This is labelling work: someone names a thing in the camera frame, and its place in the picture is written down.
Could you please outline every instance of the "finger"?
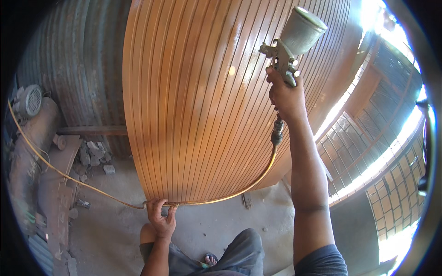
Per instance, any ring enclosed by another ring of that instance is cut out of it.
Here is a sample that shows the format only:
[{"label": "finger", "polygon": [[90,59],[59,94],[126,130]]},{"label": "finger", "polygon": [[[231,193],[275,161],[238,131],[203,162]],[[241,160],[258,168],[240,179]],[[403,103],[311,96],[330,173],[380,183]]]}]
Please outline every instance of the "finger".
[{"label": "finger", "polygon": [[276,85],[277,87],[284,85],[284,80],[282,79],[282,76],[278,71],[276,71],[272,67],[267,67],[266,73],[268,74],[267,82],[273,83],[273,85]]},{"label": "finger", "polygon": [[155,214],[156,217],[161,217],[161,207],[163,206],[164,203],[167,202],[167,199],[159,199],[155,202],[155,205],[153,207],[153,213]]},{"label": "finger", "polygon": [[171,223],[175,219],[176,209],[178,209],[178,206],[176,206],[176,205],[169,207],[169,210],[167,212],[167,222],[168,223]]},{"label": "finger", "polygon": [[294,79],[295,79],[296,87],[300,87],[300,88],[304,89],[304,81],[303,81],[301,75],[295,77]]},{"label": "finger", "polygon": [[272,85],[272,87],[270,87],[270,90],[269,90],[269,98],[270,98],[270,102],[272,103],[272,105],[275,104],[275,101],[273,100],[273,91],[274,91],[274,89],[273,89],[273,85]]},{"label": "finger", "polygon": [[153,206],[155,206],[155,203],[159,200],[158,197],[155,197],[153,199],[151,199],[148,203],[147,203],[147,207],[149,208],[149,210],[153,210]]}]

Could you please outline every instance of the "rock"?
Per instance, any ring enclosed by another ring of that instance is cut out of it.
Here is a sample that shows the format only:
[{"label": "rock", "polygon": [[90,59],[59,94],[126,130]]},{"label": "rock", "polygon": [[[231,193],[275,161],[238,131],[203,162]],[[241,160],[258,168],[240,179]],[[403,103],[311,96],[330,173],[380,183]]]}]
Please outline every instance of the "rock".
[{"label": "rock", "polygon": [[68,271],[70,276],[78,276],[77,274],[77,260],[72,258],[70,254],[68,254]]},{"label": "rock", "polygon": [[115,174],[115,167],[113,165],[104,165],[103,170],[107,175]]},{"label": "rock", "polygon": [[83,166],[88,166],[91,163],[91,157],[85,147],[80,148],[80,161]]},{"label": "rock", "polygon": [[80,180],[80,176],[73,169],[71,169],[71,171],[69,172],[69,176],[75,180]]},{"label": "rock", "polygon": [[91,154],[95,155],[98,159],[104,156],[104,152],[92,141],[88,142],[88,148]]},{"label": "rock", "polygon": [[87,166],[83,166],[80,163],[73,163],[72,164],[72,169],[78,174],[78,175],[82,175],[86,173],[86,170],[88,169]]},{"label": "rock", "polygon": [[100,159],[97,156],[91,156],[91,166],[98,166],[100,164]]},{"label": "rock", "polygon": [[112,159],[112,156],[108,151],[104,154],[104,159],[106,162],[109,162]]},{"label": "rock", "polygon": [[103,143],[97,142],[97,147],[103,152],[103,154],[106,153],[106,149],[103,146]]},{"label": "rock", "polygon": [[70,210],[69,210],[69,217],[70,217],[71,219],[76,219],[76,218],[78,218],[78,210],[75,209],[75,208],[70,209]]},{"label": "rock", "polygon": [[87,176],[87,175],[82,174],[82,175],[80,176],[80,181],[81,181],[81,182],[86,183],[87,180],[88,180],[88,176]]}]

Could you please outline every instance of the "hand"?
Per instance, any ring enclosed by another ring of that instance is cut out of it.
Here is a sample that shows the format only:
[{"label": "hand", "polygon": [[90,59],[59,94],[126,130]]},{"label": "hand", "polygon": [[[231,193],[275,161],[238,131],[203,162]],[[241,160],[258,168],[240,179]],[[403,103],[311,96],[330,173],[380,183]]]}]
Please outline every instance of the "hand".
[{"label": "hand", "polygon": [[304,84],[301,76],[295,78],[296,87],[291,87],[282,79],[281,74],[272,67],[266,68],[267,82],[272,83],[269,97],[281,118],[289,125],[295,120],[307,118],[305,110]]},{"label": "hand", "polygon": [[156,237],[170,240],[175,231],[175,212],[178,206],[169,207],[168,215],[162,216],[161,207],[165,202],[167,202],[167,199],[152,199],[147,203],[147,214],[150,223],[156,230]]}]

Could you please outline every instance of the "varnished wood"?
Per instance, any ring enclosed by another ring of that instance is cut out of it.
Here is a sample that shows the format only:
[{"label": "varnished wood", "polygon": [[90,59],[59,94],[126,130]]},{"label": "varnished wood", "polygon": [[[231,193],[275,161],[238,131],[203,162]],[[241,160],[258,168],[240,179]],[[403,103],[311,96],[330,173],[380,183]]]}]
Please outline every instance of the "varnished wood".
[{"label": "varnished wood", "polygon": [[[123,50],[123,98],[147,198],[207,200],[241,190],[261,174],[271,155],[276,113],[265,81],[269,60],[258,49],[279,37],[296,4],[329,26],[300,57],[311,113],[331,107],[320,95],[332,69],[338,66],[338,73],[344,68],[341,60],[347,56],[338,53],[351,30],[349,0],[132,2]],[[349,37],[346,43],[357,46],[360,34]],[[348,54],[355,55],[356,48]],[[333,95],[333,100],[340,97]],[[284,135],[276,164],[259,187],[276,184],[290,169],[287,129]]]}]

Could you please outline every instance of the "shorts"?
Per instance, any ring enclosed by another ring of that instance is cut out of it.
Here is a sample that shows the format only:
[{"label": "shorts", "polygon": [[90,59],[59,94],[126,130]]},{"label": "shorts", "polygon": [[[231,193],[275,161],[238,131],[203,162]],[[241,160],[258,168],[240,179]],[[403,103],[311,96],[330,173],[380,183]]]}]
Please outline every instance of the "shorts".
[{"label": "shorts", "polygon": [[[140,244],[143,261],[146,262],[153,242]],[[201,262],[192,260],[176,245],[169,245],[169,275],[199,275],[206,272],[230,270],[248,276],[263,275],[264,249],[260,235],[252,228],[239,233],[227,247],[218,263],[204,268]]]}]

